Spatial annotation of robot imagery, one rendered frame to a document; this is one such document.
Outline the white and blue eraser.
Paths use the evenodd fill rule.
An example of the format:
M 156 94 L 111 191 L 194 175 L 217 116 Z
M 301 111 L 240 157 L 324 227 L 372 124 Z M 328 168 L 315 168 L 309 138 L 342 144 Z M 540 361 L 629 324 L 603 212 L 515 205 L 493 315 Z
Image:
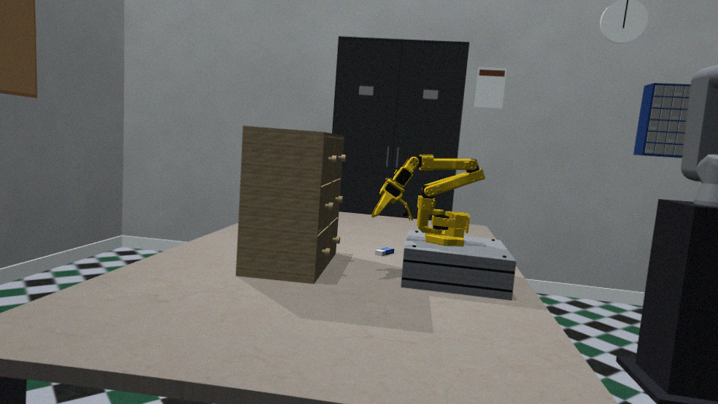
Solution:
M 379 256 L 390 255 L 392 253 L 394 253 L 394 249 L 390 248 L 390 247 L 375 250 L 375 255 L 379 255 Z

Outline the brown wooden chest of drawers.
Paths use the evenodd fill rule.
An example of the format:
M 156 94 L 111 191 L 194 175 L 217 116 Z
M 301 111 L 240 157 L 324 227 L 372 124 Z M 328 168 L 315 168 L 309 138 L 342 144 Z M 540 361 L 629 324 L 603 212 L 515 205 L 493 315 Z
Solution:
M 236 276 L 314 284 L 336 254 L 315 279 L 325 137 L 243 126 Z

